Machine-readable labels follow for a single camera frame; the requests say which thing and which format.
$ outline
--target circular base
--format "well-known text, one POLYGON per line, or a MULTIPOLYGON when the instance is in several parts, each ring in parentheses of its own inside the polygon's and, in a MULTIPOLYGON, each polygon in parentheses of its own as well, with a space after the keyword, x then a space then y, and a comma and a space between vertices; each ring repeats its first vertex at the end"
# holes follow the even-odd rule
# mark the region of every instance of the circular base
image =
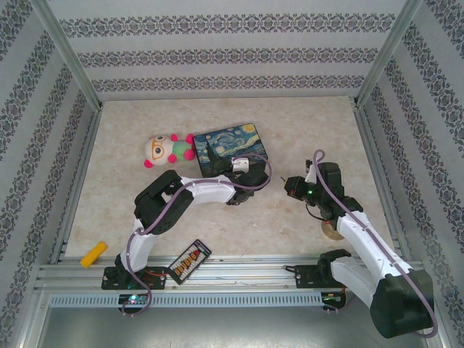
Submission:
POLYGON ((320 227, 322 228, 322 232, 324 232, 324 234, 334 240, 334 241, 341 241, 344 239, 344 237, 337 231, 337 230, 334 230, 334 228, 332 227, 331 223, 328 222, 328 221, 323 221, 321 224, 320 224, 320 227))

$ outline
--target striped wall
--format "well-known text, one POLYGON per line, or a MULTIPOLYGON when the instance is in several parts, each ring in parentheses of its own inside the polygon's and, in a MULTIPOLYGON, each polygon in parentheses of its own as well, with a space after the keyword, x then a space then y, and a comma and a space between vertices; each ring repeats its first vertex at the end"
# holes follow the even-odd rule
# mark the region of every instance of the striped wall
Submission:
POLYGON ((47 263, 94 111, 28 1, 0 3, 0 347, 47 263))
POLYGON ((464 1, 424 1, 364 105, 452 347, 464 347, 463 25, 464 1))
POLYGON ((355 96, 405 0, 49 0, 101 100, 355 96))

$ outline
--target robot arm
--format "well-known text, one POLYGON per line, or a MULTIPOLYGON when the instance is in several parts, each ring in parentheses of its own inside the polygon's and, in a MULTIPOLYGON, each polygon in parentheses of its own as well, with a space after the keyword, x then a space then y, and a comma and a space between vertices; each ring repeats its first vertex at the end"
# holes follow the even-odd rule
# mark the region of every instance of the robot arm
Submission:
POLYGON ((333 278, 353 291, 370 308, 374 325, 386 338, 432 327, 428 310, 397 266, 409 276, 433 310, 434 292, 428 273, 413 270, 402 260, 375 231, 356 199, 345 196, 336 163, 318 164, 320 175, 335 197, 365 225, 364 228, 328 194, 311 167, 314 165, 308 160, 306 179, 293 177, 286 181, 287 195, 317 206, 325 222, 330 223, 353 246, 366 266, 363 267, 354 257, 336 258, 330 264, 333 278))
MULTIPOLYGON (((253 196, 257 186, 263 185, 266 181, 268 181, 268 175, 259 165, 251 166, 247 173, 227 173, 208 179, 180 177, 174 170, 164 172, 135 199, 136 221, 132 232, 135 236, 130 243, 129 250, 129 263, 132 271, 134 273, 143 271, 158 236, 171 229, 190 205, 209 202, 238 205, 253 196), (175 201, 165 211, 155 227, 147 234, 136 233, 136 231, 145 231, 155 220, 159 219, 174 194, 177 194, 175 201)), ((115 265, 118 283, 133 282, 126 250, 116 257, 115 265)))

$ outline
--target yellow block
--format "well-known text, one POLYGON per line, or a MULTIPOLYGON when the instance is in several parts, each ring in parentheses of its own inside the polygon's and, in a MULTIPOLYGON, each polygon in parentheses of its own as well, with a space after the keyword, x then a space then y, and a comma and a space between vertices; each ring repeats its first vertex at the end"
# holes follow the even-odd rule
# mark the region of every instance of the yellow block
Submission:
POLYGON ((108 246, 104 242, 99 242, 83 259, 80 261, 80 264, 85 268, 90 267, 96 259, 108 249, 108 246))

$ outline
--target painting print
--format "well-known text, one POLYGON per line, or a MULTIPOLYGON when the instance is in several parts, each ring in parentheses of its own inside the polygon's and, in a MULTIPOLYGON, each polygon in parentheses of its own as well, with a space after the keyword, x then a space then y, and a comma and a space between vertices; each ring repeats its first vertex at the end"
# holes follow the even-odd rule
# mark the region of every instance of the painting print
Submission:
MULTIPOLYGON (((254 152, 268 158, 253 123, 217 130, 194 137, 196 153, 205 178, 231 170, 231 159, 254 152)), ((249 164, 261 162, 251 157, 249 164)))

